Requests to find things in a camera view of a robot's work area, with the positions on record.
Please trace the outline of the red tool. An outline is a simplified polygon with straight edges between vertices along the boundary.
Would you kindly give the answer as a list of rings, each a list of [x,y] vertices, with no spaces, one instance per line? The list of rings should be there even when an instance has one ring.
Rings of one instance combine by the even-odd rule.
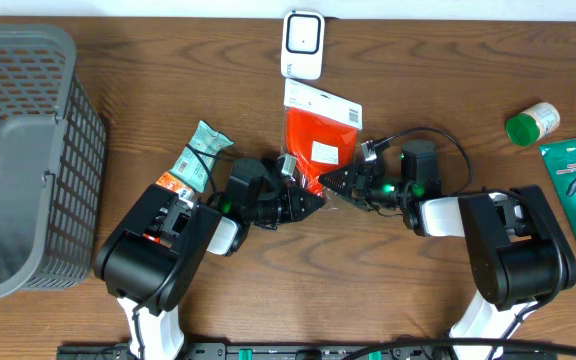
[[[283,106],[282,151],[296,160],[293,179],[328,201],[319,178],[354,160],[363,106],[294,79],[284,83]]]

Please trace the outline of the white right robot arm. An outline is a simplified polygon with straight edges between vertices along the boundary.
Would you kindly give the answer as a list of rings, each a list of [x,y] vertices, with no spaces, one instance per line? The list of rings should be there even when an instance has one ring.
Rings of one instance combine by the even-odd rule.
[[[364,143],[364,161],[319,182],[364,211],[394,211],[419,236],[464,239],[477,291],[451,339],[507,340],[576,284],[574,254],[539,186],[445,195],[433,142],[403,144],[398,178],[385,173],[384,149]]]

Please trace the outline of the small orange snack box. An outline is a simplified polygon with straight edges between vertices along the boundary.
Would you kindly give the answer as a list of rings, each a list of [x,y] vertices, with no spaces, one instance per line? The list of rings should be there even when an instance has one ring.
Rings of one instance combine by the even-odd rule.
[[[192,203],[196,200],[196,191],[169,171],[162,174],[155,184],[159,187],[175,192],[180,200],[187,203]],[[155,243],[171,247],[173,241],[163,238],[162,230],[163,222],[167,214],[168,209],[162,207],[158,211],[156,217],[152,220],[151,224],[144,231],[143,235]]]

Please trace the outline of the teal wet wipes pack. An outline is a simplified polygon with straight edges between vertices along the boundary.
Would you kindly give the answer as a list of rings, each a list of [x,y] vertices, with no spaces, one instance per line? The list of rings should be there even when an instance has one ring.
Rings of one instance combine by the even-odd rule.
[[[209,182],[209,171],[214,167],[216,156],[234,144],[227,135],[200,120],[189,141],[194,151],[185,147],[169,172],[196,192],[203,192]]]

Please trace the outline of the green lid jar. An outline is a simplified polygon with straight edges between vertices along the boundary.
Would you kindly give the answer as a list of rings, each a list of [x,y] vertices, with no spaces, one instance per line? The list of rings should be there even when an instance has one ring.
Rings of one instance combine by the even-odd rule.
[[[561,122],[559,111],[550,103],[540,102],[506,122],[506,132],[511,142],[529,146],[558,129]]]

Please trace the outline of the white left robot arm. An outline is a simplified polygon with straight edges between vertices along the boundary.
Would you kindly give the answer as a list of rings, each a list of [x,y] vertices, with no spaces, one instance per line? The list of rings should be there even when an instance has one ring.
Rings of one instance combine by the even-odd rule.
[[[94,273],[124,310],[128,359],[175,359],[185,347],[178,306],[205,254],[230,256],[251,227],[305,220],[324,199],[289,184],[287,159],[239,158],[215,206],[149,186],[102,245]]]

